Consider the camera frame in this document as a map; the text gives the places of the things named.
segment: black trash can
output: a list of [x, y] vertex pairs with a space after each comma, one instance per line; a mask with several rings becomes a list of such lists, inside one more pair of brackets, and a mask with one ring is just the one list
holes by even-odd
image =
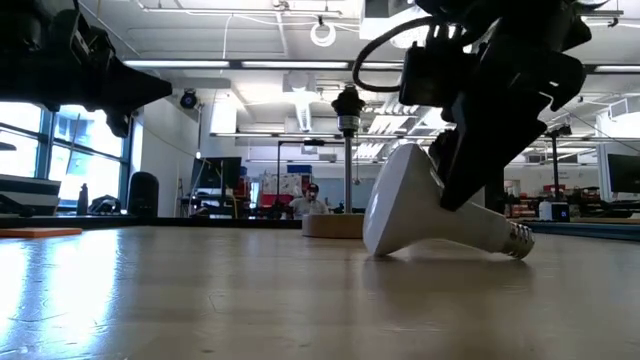
[[139, 217], [158, 217], [158, 178], [146, 172], [137, 172], [129, 183], [128, 213]]

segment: orange board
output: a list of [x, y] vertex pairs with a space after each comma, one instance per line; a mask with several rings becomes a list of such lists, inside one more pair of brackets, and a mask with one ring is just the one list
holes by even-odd
[[0, 229], [0, 237], [26, 237], [43, 238], [52, 236], [78, 235], [82, 234], [82, 229], [76, 228], [22, 228], [22, 229]]

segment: bottle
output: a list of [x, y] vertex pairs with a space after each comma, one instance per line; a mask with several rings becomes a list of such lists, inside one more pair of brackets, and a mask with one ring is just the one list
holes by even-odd
[[76, 215], [87, 215], [87, 209], [89, 208], [89, 189], [87, 184], [82, 184], [80, 189], [80, 195], [78, 196], [78, 205], [76, 207]]

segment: window frame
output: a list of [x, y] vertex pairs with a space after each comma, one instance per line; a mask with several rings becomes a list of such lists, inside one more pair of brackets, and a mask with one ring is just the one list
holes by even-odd
[[[133, 122], [129, 124], [129, 136], [126, 139], [122, 139], [122, 155], [115, 156], [102, 151], [98, 151], [92, 149], [91, 147], [81, 145], [81, 144], [72, 144], [70, 141], [56, 138], [55, 137], [55, 119], [56, 112], [50, 111], [47, 108], [36, 105], [41, 109], [40, 113], [40, 130], [38, 132], [34, 132], [27, 129], [22, 129], [17, 126], [13, 126], [10, 124], [6, 124], [0, 122], [0, 130], [8, 131], [15, 133], [17, 135], [23, 135], [27, 137], [34, 138], [38, 141], [38, 149], [36, 151], [36, 171], [34, 178], [36, 179], [48, 179], [49, 171], [51, 170], [51, 157], [53, 152], [54, 145], [61, 146], [71, 150], [73, 147], [74, 152], [80, 152], [89, 156], [98, 156], [102, 158], [106, 158], [109, 160], [117, 161], [120, 163], [120, 179], [119, 179], [119, 191], [118, 191], [118, 199], [122, 204], [122, 208], [126, 208], [127, 206], [127, 197], [129, 193], [129, 175], [130, 175], [130, 164], [131, 164], [131, 146], [132, 146], [132, 136], [131, 133], [133, 131]], [[69, 208], [61, 206], [58, 208], [60, 211], [71, 211], [75, 210], [75, 208]]]

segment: pole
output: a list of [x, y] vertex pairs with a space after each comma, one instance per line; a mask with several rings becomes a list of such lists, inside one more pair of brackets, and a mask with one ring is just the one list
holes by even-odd
[[351, 137], [344, 138], [344, 213], [351, 214]]
[[276, 166], [278, 167], [278, 169], [276, 170], [276, 200], [273, 202], [273, 204], [275, 205], [276, 203], [280, 202], [280, 147], [282, 146], [282, 141], [278, 141], [278, 160], [276, 160]]
[[553, 187], [556, 201], [560, 201], [560, 179], [558, 176], [558, 137], [551, 135], [551, 146], [553, 147]]

